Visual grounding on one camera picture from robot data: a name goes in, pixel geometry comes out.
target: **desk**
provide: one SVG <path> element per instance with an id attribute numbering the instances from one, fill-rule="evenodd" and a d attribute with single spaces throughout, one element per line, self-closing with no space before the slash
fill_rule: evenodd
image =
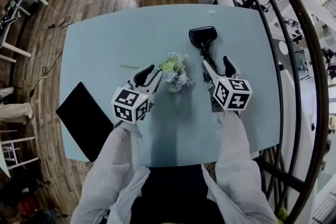
<path id="1" fill-rule="evenodd" d="M 21 2 L 23 0 L 18 0 L 18 2 L 16 3 L 16 7 L 13 11 L 13 14 L 11 15 L 11 19 L 14 18 L 16 16 L 16 13 L 18 11 L 21 11 L 22 13 L 24 13 L 26 16 L 30 16 L 30 13 L 28 11 L 26 11 L 25 9 L 23 9 L 22 7 L 20 7 L 21 5 Z M 40 0 L 44 5 L 48 5 L 48 2 L 46 0 Z M 0 36 L 0 48 L 4 47 L 6 49 L 9 49 L 9 50 L 12 50 L 14 52 L 17 52 L 18 54 L 22 54 L 24 56 L 27 56 L 27 57 L 31 57 L 32 55 L 24 50 L 21 50 L 19 48 L 16 48 L 15 46 L 12 46 L 10 44 L 8 44 L 6 42 L 6 37 L 7 37 L 7 34 L 8 34 L 8 31 L 9 31 L 9 28 L 10 28 L 11 24 L 7 24 L 3 30 L 3 33 L 1 34 Z M 3 60 L 7 60 L 7 61 L 10 61 L 10 62 L 13 62 L 13 63 L 16 63 L 16 60 L 12 59 L 12 58 L 9 58 L 7 56 L 3 56 L 3 55 L 0 55 L 0 59 L 3 59 Z"/>
<path id="2" fill-rule="evenodd" d="M 304 48 L 303 51 L 305 52 L 304 56 L 306 58 L 308 74 L 309 74 L 309 76 L 314 77 L 314 70 L 313 70 L 313 66 L 311 64 L 311 58 L 310 58 L 309 50 L 307 48 Z M 325 60 L 326 59 L 324 58 L 323 59 L 323 61 L 324 61 L 324 67 L 325 67 L 325 70 L 327 70 L 328 69 L 328 64 L 327 64 L 327 62 Z"/>
<path id="3" fill-rule="evenodd" d="M 140 164 L 182 166 L 217 161 L 219 142 L 211 112 L 209 84 L 203 81 L 202 57 L 188 31 L 214 26 L 218 37 L 212 55 L 221 73 L 223 56 L 240 67 L 253 90 L 242 112 L 251 152 L 279 143 L 278 83 L 270 45 L 256 10 L 217 5 L 166 5 L 110 13 L 70 25 L 62 56 L 60 103 L 82 81 L 106 116 L 113 120 L 111 99 L 133 69 L 157 67 L 169 52 L 188 54 L 186 71 L 195 81 L 190 88 L 169 93 L 162 82 L 155 106 L 139 123 Z M 66 156 L 88 161 L 62 124 Z"/>

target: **light blue table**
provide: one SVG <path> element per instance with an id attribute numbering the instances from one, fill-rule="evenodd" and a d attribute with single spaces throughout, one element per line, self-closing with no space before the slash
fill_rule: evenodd
<path id="1" fill-rule="evenodd" d="M 202 57 L 188 31 L 214 26 L 218 38 L 212 55 L 224 73 L 223 56 L 240 67 L 253 95 L 242 120 L 251 152 L 279 143 L 279 93 L 271 50 L 258 12 L 215 5 L 167 5 L 125 10 L 69 26 L 62 57 L 60 103 L 82 81 L 99 107 L 112 120 L 111 99 L 133 69 L 164 61 L 169 52 L 188 54 L 190 88 L 169 93 L 161 83 L 155 106 L 139 123 L 143 140 L 140 163 L 145 166 L 182 166 L 214 162 L 219 143 L 214 131 L 209 84 L 203 82 Z M 62 125 L 66 156 L 88 161 Z M 89 134 L 92 139 L 99 135 Z"/>

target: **black object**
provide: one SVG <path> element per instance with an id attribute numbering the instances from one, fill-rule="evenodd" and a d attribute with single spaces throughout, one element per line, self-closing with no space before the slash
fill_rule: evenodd
<path id="1" fill-rule="evenodd" d="M 206 26 L 189 30 L 190 42 L 201 50 L 201 55 L 217 71 L 217 66 L 211 58 L 209 49 L 211 42 L 217 38 L 217 31 L 213 26 Z"/>
<path id="2" fill-rule="evenodd" d="M 83 83 L 73 89 L 56 113 L 85 156 L 94 162 L 112 132 L 113 124 Z"/>
<path id="3" fill-rule="evenodd" d="M 0 20 L 0 35 L 3 33 L 3 30 L 6 25 L 13 23 L 18 18 L 14 17 L 12 18 L 13 12 L 16 8 L 16 3 L 18 0 L 9 0 L 6 4 L 6 6 L 3 9 L 4 16 Z"/>
<path id="4" fill-rule="evenodd" d="M 132 205 L 134 223 L 224 223 L 217 204 L 206 198 L 200 165 L 150 168 L 141 197 Z"/>
<path id="5" fill-rule="evenodd" d="M 225 66 L 225 76 L 232 78 L 237 73 L 236 68 L 226 56 L 223 57 L 223 63 Z"/>
<path id="6" fill-rule="evenodd" d="M 298 36 L 296 36 L 295 38 L 292 39 L 292 42 L 299 42 L 299 40 L 302 40 L 302 34 L 299 34 Z"/>
<path id="7" fill-rule="evenodd" d="M 325 49 L 325 48 L 322 49 L 322 54 L 326 58 L 327 63 L 330 63 L 332 57 L 335 56 L 335 53 L 331 49 Z"/>
<path id="8" fill-rule="evenodd" d="M 283 64 L 279 64 L 279 70 L 283 71 L 284 69 L 285 69 L 284 65 Z"/>
<path id="9" fill-rule="evenodd" d="M 34 95 L 34 93 L 35 93 L 35 87 L 36 87 L 36 85 L 41 81 L 41 79 L 46 75 L 46 74 L 48 74 L 53 68 L 54 68 L 54 66 L 55 66 L 55 64 L 56 64 L 56 62 L 57 62 L 57 60 L 58 60 L 58 58 L 61 56 L 63 54 L 63 51 L 57 56 L 57 58 L 56 58 L 56 60 L 54 61 L 54 64 L 50 67 L 50 69 L 47 71 L 47 67 L 46 66 L 44 66 L 44 67 L 42 67 L 42 76 L 40 77 L 40 79 L 35 83 L 35 85 L 34 85 L 34 87 L 32 88 L 32 90 L 30 91 L 30 93 L 29 93 L 29 96 L 30 97 L 33 97 L 33 95 Z"/>
<path id="10" fill-rule="evenodd" d="M 144 86 L 146 79 L 150 73 L 154 70 L 154 65 L 150 65 L 145 70 L 142 70 L 140 73 L 136 74 L 134 77 L 135 87 Z"/>
<path id="11" fill-rule="evenodd" d="M 331 140 L 328 139 L 324 154 L 327 154 L 330 151 L 330 147 L 331 147 Z"/>
<path id="12" fill-rule="evenodd" d="M 59 213 L 55 208 L 52 210 L 42 209 L 25 221 L 25 224 L 53 224 L 58 215 Z"/>
<path id="13" fill-rule="evenodd" d="M 329 71 L 329 77 L 330 77 L 330 79 L 336 78 L 336 71 L 335 70 Z"/>
<path id="14" fill-rule="evenodd" d="M 59 28 L 63 29 L 63 28 L 66 28 L 66 27 L 68 27 L 69 25 L 72 24 L 72 23 L 68 23 L 70 20 L 71 20 L 71 16 L 68 16 L 59 25 L 50 24 L 50 25 L 48 25 L 47 28 L 35 29 L 35 31 L 48 30 L 48 29 L 53 29 L 55 27 L 59 27 Z"/>
<path id="15" fill-rule="evenodd" d="M 15 209 L 23 197 L 33 194 L 38 187 L 41 185 L 33 170 L 17 168 L 13 179 L 4 183 L 3 188 L 0 189 L 0 201 L 4 206 Z"/>

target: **white flower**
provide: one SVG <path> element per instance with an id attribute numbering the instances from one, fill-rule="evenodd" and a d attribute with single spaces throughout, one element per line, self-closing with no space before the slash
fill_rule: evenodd
<path id="1" fill-rule="evenodd" d="M 192 85 L 194 82 L 190 79 L 190 78 L 188 78 L 188 82 L 187 82 L 187 86 L 189 87 L 190 85 Z"/>
<path id="2" fill-rule="evenodd" d="M 180 75 L 179 75 L 179 82 L 182 85 L 185 85 L 188 83 L 188 77 L 185 71 L 183 71 Z"/>
<path id="3" fill-rule="evenodd" d="M 177 53 L 175 53 L 175 52 L 169 52 L 168 53 L 168 58 L 171 58 L 171 57 L 174 57 L 174 56 L 177 56 Z"/>
<path id="4" fill-rule="evenodd" d="M 178 58 L 180 64 L 182 64 L 182 62 L 184 61 L 184 57 L 182 55 L 178 54 L 177 58 Z"/>
<path id="5" fill-rule="evenodd" d="M 164 81 L 170 83 L 170 82 L 172 82 L 172 80 L 175 77 L 177 77 L 177 73 L 176 72 L 169 72 L 169 73 L 167 73 L 166 78 L 165 78 Z"/>

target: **white sleeve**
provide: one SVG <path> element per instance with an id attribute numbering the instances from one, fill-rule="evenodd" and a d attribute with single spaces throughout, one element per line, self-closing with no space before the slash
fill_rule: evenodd
<path id="1" fill-rule="evenodd" d="M 122 123 L 115 128 L 88 173 L 79 205 L 71 223 L 100 223 L 119 195 L 131 181 L 139 156 L 137 125 Z"/>
<path id="2" fill-rule="evenodd" d="M 217 185 L 245 215 L 260 223 L 277 223 L 266 196 L 261 191 L 259 167 L 251 160 L 241 119 L 232 111 L 215 113 L 215 116 L 221 140 L 219 160 L 215 168 Z"/>

